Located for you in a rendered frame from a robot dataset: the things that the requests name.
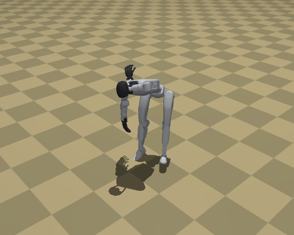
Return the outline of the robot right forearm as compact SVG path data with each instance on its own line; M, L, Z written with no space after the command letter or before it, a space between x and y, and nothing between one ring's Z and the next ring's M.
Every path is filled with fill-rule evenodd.
M127 107L123 107L123 102L121 101L120 104L120 108L121 108L121 120L124 121L124 118L127 118Z

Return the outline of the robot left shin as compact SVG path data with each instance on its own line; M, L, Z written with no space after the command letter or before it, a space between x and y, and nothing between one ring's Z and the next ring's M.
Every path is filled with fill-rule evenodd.
M167 145L169 142L169 136L170 136L170 127L165 126L162 133L162 145L163 145L162 155L165 154L165 156L166 156Z

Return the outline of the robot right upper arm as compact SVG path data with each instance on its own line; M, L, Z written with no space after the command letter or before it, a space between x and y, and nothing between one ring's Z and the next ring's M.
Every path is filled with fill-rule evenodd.
M121 98L122 102L123 102L123 107L127 107L129 106L129 100L127 100L128 96L127 97L124 97L124 98Z

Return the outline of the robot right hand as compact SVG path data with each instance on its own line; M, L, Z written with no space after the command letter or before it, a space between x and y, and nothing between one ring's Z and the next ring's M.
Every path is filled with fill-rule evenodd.
M124 118L123 119L124 121L122 121L122 125L123 125L123 128L125 129L125 131L127 131L127 132L131 132L131 130L127 127L127 118Z

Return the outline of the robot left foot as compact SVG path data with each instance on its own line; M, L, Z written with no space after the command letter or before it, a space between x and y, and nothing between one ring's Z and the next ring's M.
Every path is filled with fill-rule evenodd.
M165 154L161 155L160 161L161 164L166 164L167 163L167 156Z

